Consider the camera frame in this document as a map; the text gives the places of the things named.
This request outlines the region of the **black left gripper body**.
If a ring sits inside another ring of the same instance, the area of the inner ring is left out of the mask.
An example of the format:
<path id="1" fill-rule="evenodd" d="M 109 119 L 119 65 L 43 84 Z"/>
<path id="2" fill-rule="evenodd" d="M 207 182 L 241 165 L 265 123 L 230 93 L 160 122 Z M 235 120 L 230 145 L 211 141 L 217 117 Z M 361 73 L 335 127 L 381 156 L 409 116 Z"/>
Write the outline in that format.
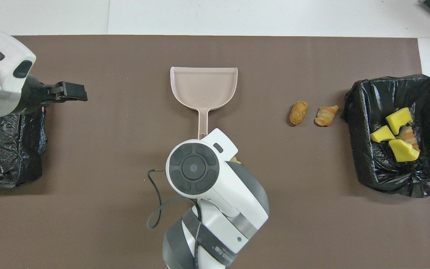
<path id="1" fill-rule="evenodd" d="M 21 91 L 21 98 L 15 108 L 15 114 L 30 114 L 41 106 L 48 106 L 55 101 L 51 93 L 56 85 L 41 83 L 34 75 L 27 75 Z"/>

